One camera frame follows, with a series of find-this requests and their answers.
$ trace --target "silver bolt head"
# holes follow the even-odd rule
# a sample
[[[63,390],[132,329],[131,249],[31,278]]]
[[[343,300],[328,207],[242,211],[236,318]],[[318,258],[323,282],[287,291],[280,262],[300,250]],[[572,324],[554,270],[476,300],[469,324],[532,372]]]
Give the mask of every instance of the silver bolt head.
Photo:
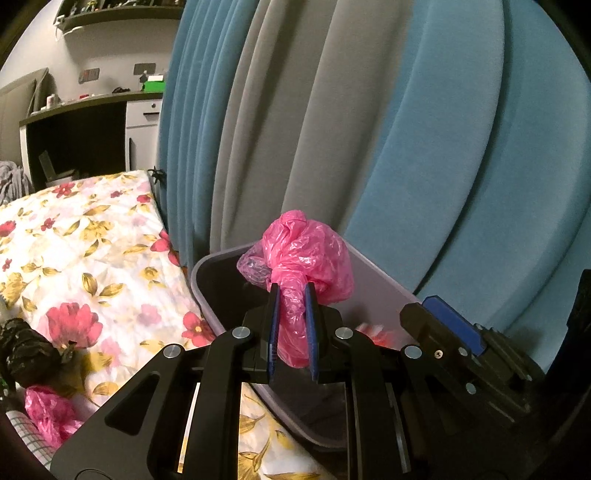
[[[422,354],[423,354],[423,351],[419,347],[417,347],[416,345],[408,345],[404,349],[404,355],[406,355],[409,358],[412,358],[413,360],[416,360],[417,358],[421,358]]]
[[[181,348],[178,345],[167,345],[164,347],[163,354],[166,358],[174,358],[181,354]]]
[[[335,330],[335,335],[341,340],[348,340],[353,336],[353,330],[348,327],[339,327]]]
[[[247,338],[250,334],[250,328],[245,326],[236,327],[234,330],[232,330],[232,336],[238,339]]]

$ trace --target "crumpled plastic bag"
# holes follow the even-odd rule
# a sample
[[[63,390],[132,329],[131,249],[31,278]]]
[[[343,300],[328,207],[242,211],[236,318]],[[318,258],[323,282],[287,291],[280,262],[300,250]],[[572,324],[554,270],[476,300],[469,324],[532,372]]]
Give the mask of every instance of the crumpled plastic bag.
[[[291,367],[307,367],[304,290],[313,282],[322,305],[351,296],[353,271],[344,240],[328,225],[291,210],[267,228],[237,268],[248,281],[267,290],[279,284],[279,357]]]
[[[27,388],[25,410],[41,436],[54,448],[59,448],[83,423],[75,419],[70,401],[48,387]]]

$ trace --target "mattress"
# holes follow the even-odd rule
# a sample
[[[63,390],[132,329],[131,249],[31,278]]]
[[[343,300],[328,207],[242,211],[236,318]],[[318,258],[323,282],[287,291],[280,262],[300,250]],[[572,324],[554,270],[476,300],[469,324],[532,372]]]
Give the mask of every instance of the mattress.
[[[66,183],[0,207],[0,267],[14,316],[58,348],[77,343],[51,386],[80,420],[164,345],[192,349],[214,339],[144,171]],[[179,471],[183,461],[184,448]],[[332,478],[246,384],[238,464],[243,480]]]

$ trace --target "wall shelf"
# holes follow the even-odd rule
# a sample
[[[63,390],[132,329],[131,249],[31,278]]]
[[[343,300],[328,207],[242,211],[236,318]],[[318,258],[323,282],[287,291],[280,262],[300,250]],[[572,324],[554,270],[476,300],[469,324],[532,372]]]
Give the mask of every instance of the wall shelf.
[[[62,31],[68,31],[76,27],[83,27],[84,25],[117,20],[135,20],[138,18],[179,20],[182,14],[183,7],[147,7],[142,5],[135,7],[113,7],[66,17],[57,24],[57,27]]]

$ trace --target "electrical outlet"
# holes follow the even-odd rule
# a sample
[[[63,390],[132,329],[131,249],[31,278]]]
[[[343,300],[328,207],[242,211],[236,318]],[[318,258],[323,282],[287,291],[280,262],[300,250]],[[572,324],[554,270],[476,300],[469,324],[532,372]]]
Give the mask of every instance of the electrical outlet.
[[[80,72],[78,77],[78,83],[86,83],[92,82],[93,80],[98,80],[99,78],[100,69],[87,69]]]
[[[146,72],[147,75],[153,75],[156,73],[155,63],[136,63],[134,65],[134,75],[142,75]]]

